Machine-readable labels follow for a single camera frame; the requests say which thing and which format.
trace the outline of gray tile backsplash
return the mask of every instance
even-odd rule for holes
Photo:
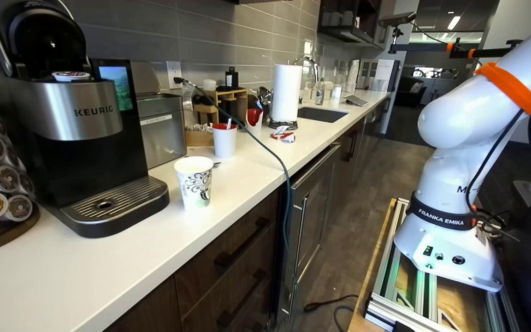
[[[244,87],[270,87],[274,67],[300,59],[303,41],[320,43],[325,63],[359,48],[320,37],[322,0],[65,0],[82,26],[91,58],[182,61],[183,76],[222,80],[237,67]]]

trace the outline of ceiling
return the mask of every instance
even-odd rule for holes
[[[484,32],[501,0],[421,0],[418,26],[425,32],[449,32],[453,17],[462,15],[454,32]]]

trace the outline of keurig coffee maker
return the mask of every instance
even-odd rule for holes
[[[3,115],[40,202],[88,238],[121,233],[169,205],[148,176],[130,61],[91,61],[62,2],[0,13]]]

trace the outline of kitchen counter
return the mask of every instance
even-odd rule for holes
[[[296,174],[388,95],[359,96],[364,107],[324,106],[349,113],[336,124],[300,119],[294,144],[272,141],[266,128],[261,139]],[[32,231],[0,248],[3,332],[104,331],[285,183],[277,159],[248,133],[239,135],[237,155],[215,170],[204,211],[183,209],[174,163],[150,176],[169,183],[172,203],[124,233],[82,238],[41,209]]]

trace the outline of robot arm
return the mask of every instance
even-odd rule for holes
[[[531,39],[502,58],[499,67],[531,91]],[[493,246],[471,224],[469,202],[477,200],[513,130],[528,117],[519,109],[493,82],[475,76],[423,111],[421,137],[438,150],[395,237],[395,246],[421,272],[489,292],[504,286]]]

